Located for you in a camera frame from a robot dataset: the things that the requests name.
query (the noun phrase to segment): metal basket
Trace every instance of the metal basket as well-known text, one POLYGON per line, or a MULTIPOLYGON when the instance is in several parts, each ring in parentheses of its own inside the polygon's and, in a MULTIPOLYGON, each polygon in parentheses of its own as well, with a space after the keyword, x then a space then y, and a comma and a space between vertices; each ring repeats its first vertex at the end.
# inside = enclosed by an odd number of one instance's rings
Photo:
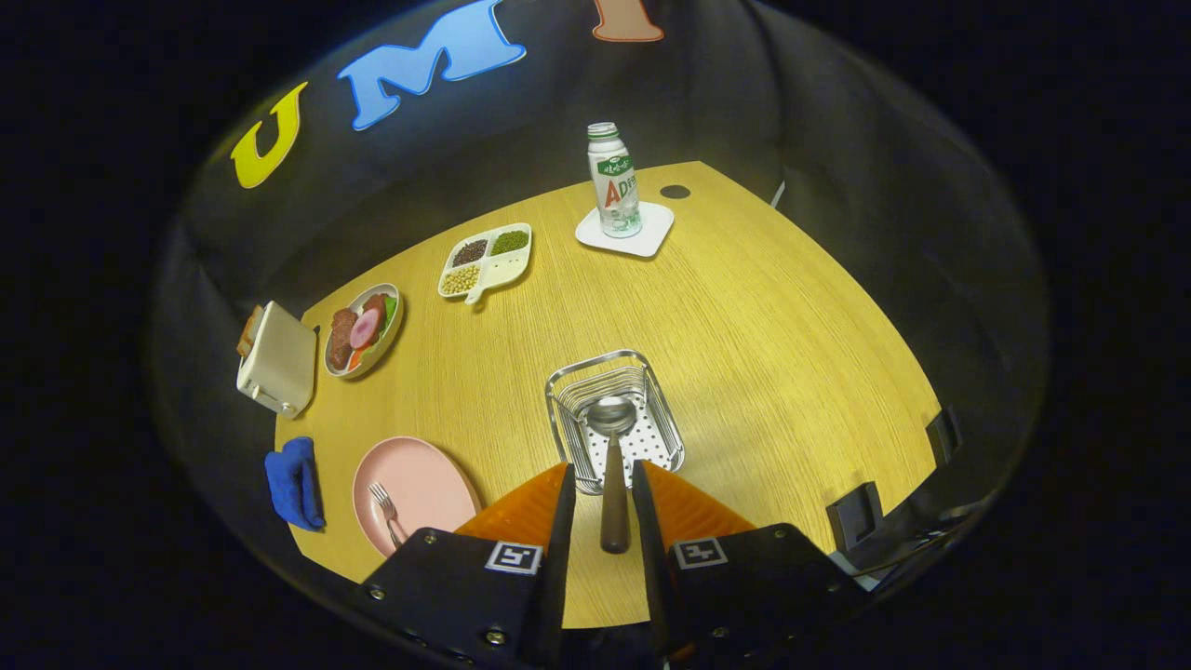
POLYGON ((606 396, 622 396, 637 408, 637 422, 621 436, 626 487, 632 487, 634 461, 649 461, 672 472, 681 468, 686 450, 649 362, 632 350, 609 352, 568 365, 545 382, 545 406, 559 458, 575 464, 575 488, 580 493, 604 493, 607 438, 587 427, 587 409, 606 396))

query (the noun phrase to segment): yellow table surface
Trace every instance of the yellow table surface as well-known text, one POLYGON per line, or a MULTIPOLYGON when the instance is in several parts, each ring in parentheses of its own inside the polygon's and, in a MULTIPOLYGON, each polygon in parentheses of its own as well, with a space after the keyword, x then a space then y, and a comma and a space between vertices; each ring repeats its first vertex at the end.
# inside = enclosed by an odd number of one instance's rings
MULTIPOLYGON (((412 436, 447 452, 484 505, 557 463, 547 378, 621 349, 654 367, 687 450, 679 475, 757 526, 793 524, 824 552, 835 550, 825 506, 875 481, 887 512, 934 470, 924 427, 939 401, 897 330, 840 264, 703 163, 641 169, 637 179, 643 200, 675 215, 651 258, 575 239, 594 206, 582 182, 436 234, 303 314, 322 325, 314 396, 297 420, 276 425, 276 449, 298 436, 314 440, 326 527, 292 527, 303 555, 356 582, 381 564, 350 490, 364 453, 386 438, 412 436), (691 195, 662 196, 672 183, 691 195), (534 226, 520 278, 474 306, 438 295, 456 242, 517 221, 534 226), (381 282, 406 301, 397 342, 360 380, 330 377, 322 357, 332 312, 381 282)), ((631 505, 625 555, 600 551, 599 516, 600 499, 579 495, 567 628, 649 618, 631 505)))

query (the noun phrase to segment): green beans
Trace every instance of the green beans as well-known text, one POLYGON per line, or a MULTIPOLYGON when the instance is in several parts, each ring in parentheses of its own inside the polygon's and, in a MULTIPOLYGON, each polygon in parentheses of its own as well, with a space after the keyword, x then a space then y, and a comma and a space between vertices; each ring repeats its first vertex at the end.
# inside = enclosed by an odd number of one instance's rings
POLYGON ((497 237, 495 243, 492 244, 492 252, 490 255, 494 256, 505 251, 516 251, 525 244, 529 244, 529 233, 523 230, 512 230, 497 237))

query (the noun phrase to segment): white bottle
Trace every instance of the white bottle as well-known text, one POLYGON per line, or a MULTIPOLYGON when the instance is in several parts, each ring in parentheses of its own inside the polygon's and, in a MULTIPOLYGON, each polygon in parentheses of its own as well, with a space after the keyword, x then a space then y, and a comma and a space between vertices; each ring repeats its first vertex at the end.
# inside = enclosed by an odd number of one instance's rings
POLYGON ((637 174, 616 124, 588 125, 587 139, 587 164, 596 183, 600 227, 610 237, 631 237, 641 232, 637 174))

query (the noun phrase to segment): cable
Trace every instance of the cable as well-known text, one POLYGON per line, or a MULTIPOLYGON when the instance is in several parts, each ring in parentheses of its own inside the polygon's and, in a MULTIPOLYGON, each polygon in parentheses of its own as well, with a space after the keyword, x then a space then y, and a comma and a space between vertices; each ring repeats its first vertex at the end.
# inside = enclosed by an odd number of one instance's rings
POLYGON ((904 563, 908 558, 917 556, 917 555, 927 551, 928 549, 935 546, 936 544, 941 543, 942 540, 946 540, 947 538, 950 538, 952 536, 955 534, 956 531, 959 531, 960 528, 962 528, 966 525, 967 525, 967 521, 964 521, 962 524, 958 524, 954 527, 952 527, 949 531, 943 532, 943 534, 936 536, 936 537, 931 538, 927 543, 921 544, 921 545, 913 547, 912 550, 908 551, 905 555, 903 555, 903 556, 900 556, 900 557, 898 557, 898 558, 896 558, 893 561, 883 563, 880 565, 877 565, 877 566, 873 566, 873 568, 866 568, 866 569, 861 570, 860 572, 855 572, 855 574, 850 575, 850 577, 860 577, 862 575, 868 575, 868 574, 872 574, 872 572, 879 572, 881 570, 885 570, 886 568, 897 568, 898 565, 900 565, 902 563, 904 563))

